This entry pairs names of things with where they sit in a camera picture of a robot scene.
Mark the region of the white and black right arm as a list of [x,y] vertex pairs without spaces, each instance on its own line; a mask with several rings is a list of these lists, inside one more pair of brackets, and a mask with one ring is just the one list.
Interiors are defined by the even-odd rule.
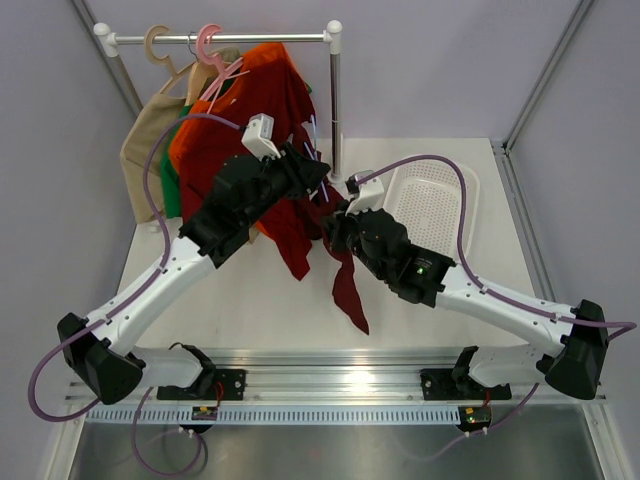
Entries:
[[337,211],[321,225],[333,252],[353,254],[401,300],[462,313],[521,339],[516,347],[464,348],[452,373],[460,395],[525,381],[595,398],[610,343],[600,305],[548,302],[483,281],[463,260],[413,244],[384,210]]

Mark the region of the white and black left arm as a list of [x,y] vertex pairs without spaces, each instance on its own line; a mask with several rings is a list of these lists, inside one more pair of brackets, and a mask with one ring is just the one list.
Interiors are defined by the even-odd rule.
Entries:
[[213,361],[185,345],[153,352],[136,343],[184,292],[221,267],[249,239],[249,229],[283,199],[315,192],[327,164],[285,143],[275,159],[229,158],[201,207],[180,228],[157,262],[125,290],[85,317],[67,314],[57,325],[66,363],[97,399],[113,405],[138,388],[172,387],[208,396]]

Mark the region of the light blue wire hanger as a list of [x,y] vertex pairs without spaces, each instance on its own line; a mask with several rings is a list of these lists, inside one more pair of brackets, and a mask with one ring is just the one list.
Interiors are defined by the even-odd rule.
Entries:
[[[318,150],[317,150],[317,124],[316,124],[316,117],[314,114],[310,115],[310,119],[309,119],[310,125],[311,125],[311,137],[310,137],[310,141],[309,142],[304,142],[303,146],[304,149],[306,150],[307,155],[312,158],[314,161],[319,162],[320,161],[320,157],[318,154]],[[327,186],[326,186],[326,182],[324,180],[322,180],[320,182],[320,187],[319,187],[319,191],[321,192],[322,198],[324,199],[325,203],[329,203],[330,201],[330,196],[327,190]]]

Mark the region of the dark maroon t shirt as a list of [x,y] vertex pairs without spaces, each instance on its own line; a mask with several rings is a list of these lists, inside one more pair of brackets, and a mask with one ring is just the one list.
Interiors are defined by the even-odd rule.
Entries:
[[303,197],[280,201],[273,213],[281,215],[282,229],[273,231],[270,235],[290,273],[299,281],[310,271],[307,255],[311,250],[312,242],[322,241],[326,252],[340,264],[332,287],[334,304],[361,333],[368,335],[369,324],[354,279],[353,256],[348,252],[334,252],[330,248],[328,234],[321,227],[321,219],[334,212],[345,198],[333,186],[327,184],[324,186],[328,198],[320,193],[319,200]]

